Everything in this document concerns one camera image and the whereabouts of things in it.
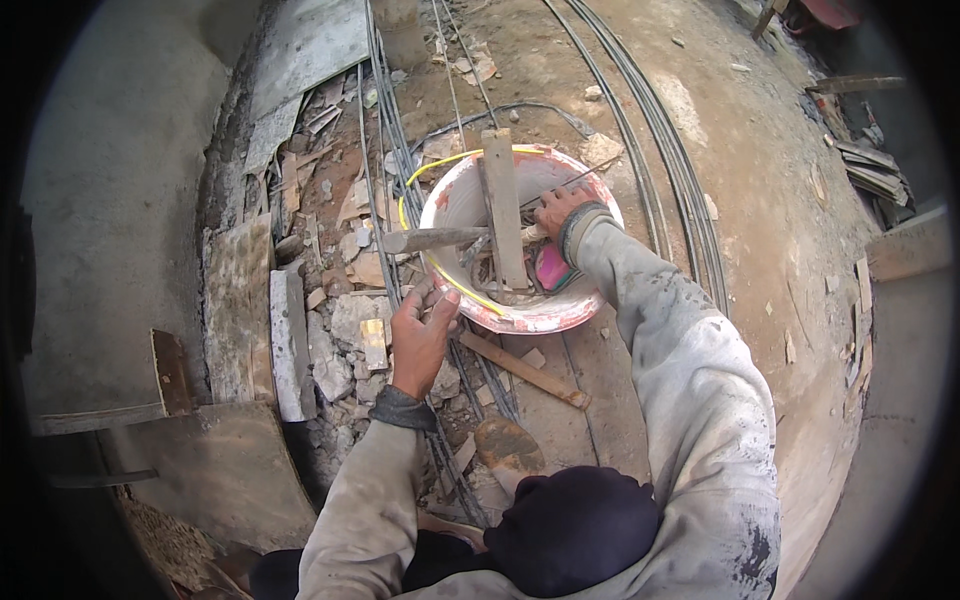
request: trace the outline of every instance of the hand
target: hand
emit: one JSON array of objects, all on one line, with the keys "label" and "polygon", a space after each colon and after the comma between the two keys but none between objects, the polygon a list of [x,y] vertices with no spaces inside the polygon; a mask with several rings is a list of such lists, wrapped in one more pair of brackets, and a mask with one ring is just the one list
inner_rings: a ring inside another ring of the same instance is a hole
[{"label": "hand", "polygon": [[[424,309],[433,306],[425,321]],[[456,328],[454,317],[460,306],[460,292],[441,294],[427,276],[410,290],[390,319],[394,338],[394,386],[418,400],[433,387],[446,352],[446,332]]]},{"label": "hand", "polygon": [[572,194],[566,191],[565,187],[558,187],[552,192],[543,192],[540,196],[543,208],[534,211],[534,219],[546,229],[550,239],[556,242],[566,217],[574,208],[591,200],[597,199],[582,187],[573,190]]}]

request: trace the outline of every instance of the plastic bucket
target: plastic bucket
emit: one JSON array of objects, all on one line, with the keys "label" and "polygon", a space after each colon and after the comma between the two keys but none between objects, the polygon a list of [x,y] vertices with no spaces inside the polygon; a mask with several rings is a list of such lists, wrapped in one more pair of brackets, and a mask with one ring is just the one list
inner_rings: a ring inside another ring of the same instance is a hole
[{"label": "plastic bucket", "polygon": [[[588,170],[583,163],[545,146],[515,145],[514,150],[517,149],[543,150],[543,154],[514,152],[516,192],[521,203]],[[420,228],[473,227],[485,221],[486,211],[476,164],[479,156],[463,158],[440,179],[423,208]],[[620,208],[603,180],[595,173],[590,173],[578,180],[577,184],[589,188],[607,205],[616,222],[623,225]],[[557,296],[506,306],[474,289],[469,273],[459,264],[455,248],[441,248],[426,254],[430,262],[435,263],[431,275],[437,287],[443,290],[460,289],[463,296],[460,312],[497,333],[563,331],[583,323],[605,303],[593,282],[588,277],[580,277]]]}]

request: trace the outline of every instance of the person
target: person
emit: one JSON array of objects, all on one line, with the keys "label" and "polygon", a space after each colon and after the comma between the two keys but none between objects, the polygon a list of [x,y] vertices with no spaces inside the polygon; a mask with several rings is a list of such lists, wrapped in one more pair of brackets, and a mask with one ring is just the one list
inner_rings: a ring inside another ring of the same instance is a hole
[{"label": "person", "polygon": [[629,237],[586,190],[558,189],[542,202],[538,223],[616,310],[652,482],[640,486],[600,467],[545,476],[533,438],[493,418],[475,439],[480,460],[515,494],[501,523],[471,532],[418,516],[424,432],[437,426],[423,401],[460,299],[422,284],[391,320],[393,385],[371,409],[370,428],[334,479],[306,547],[286,551],[295,553],[286,575],[277,553],[252,573],[256,600],[279,597],[271,574],[286,578],[286,598],[299,590],[299,600],[772,595],[780,562],[776,421],[746,344],[699,285]]}]

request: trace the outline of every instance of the gray sweatshirt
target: gray sweatshirt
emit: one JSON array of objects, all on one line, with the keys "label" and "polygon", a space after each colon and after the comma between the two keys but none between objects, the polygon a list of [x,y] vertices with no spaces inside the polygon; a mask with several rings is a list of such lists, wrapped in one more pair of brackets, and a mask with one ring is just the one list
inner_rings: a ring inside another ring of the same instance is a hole
[{"label": "gray sweatshirt", "polygon": [[[769,598],[780,563],[780,502],[766,381],[699,285],[606,211],[582,217],[564,254],[616,309],[662,522],[638,563],[565,598]],[[424,452],[420,432],[371,423],[341,466],[303,551],[298,600],[529,597],[486,570],[398,595],[417,540]]]}]

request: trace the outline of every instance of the pink sponge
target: pink sponge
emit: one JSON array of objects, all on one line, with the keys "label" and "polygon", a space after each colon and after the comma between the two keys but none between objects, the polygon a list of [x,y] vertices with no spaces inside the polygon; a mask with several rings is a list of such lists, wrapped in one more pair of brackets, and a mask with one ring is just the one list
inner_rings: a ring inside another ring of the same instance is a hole
[{"label": "pink sponge", "polygon": [[570,265],[560,258],[556,244],[547,244],[537,254],[537,279],[547,290],[555,290],[570,275]]}]

